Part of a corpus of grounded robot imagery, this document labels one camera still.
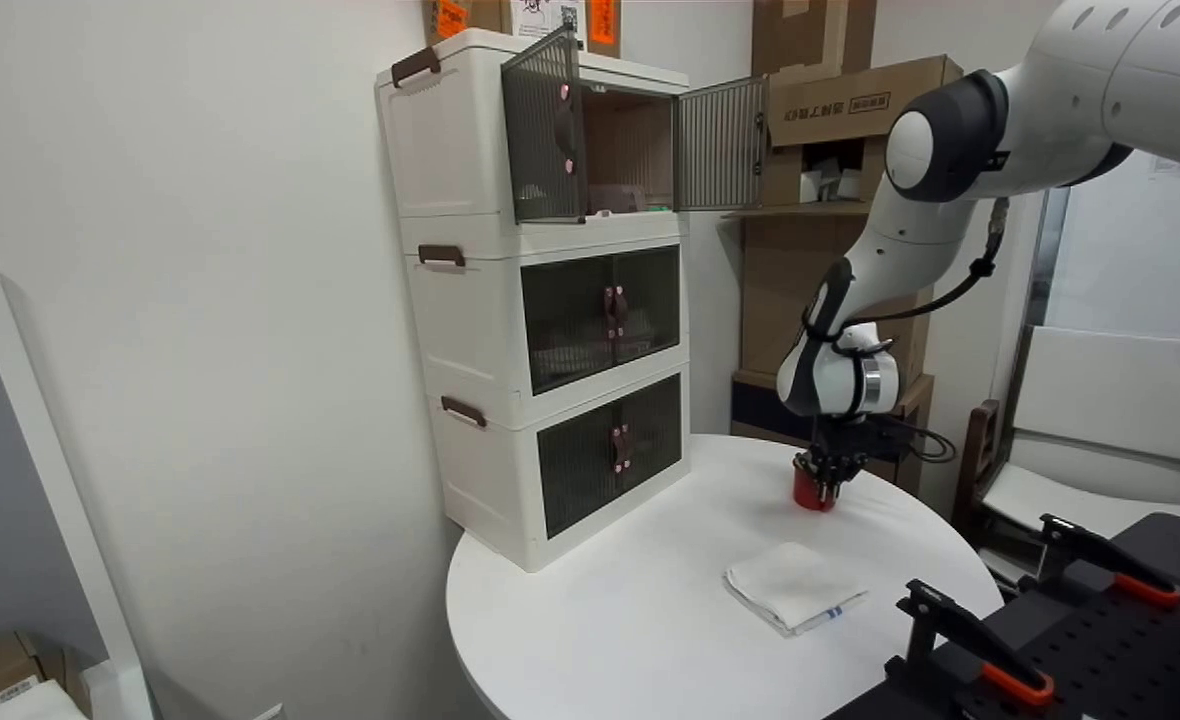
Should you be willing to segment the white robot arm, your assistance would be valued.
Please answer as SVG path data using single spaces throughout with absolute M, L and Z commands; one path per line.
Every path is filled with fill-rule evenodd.
M 809 423 L 795 472 L 838 488 L 872 457 L 867 426 L 899 401 L 885 300 L 944 276 L 980 200 L 1071 188 L 1132 150 L 1180 162 L 1180 0 L 1061 0 L 1013 66 L 906 98 L 865 228 L 775 367 L 775 401 Z

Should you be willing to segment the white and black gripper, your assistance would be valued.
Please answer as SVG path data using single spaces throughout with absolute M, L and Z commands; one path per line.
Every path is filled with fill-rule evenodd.
M 875 325 L 853 325 L 844 332 L 809 332 L 817 391 L 811 446 L 795 450 L 795 474 L 821 480 L 821 462 L 831 462 L 831 483 L 848 483 L 858 472 L 858 457 L 848 430 L 858 421 L 888 416 L 899 401 L 899 361 Z

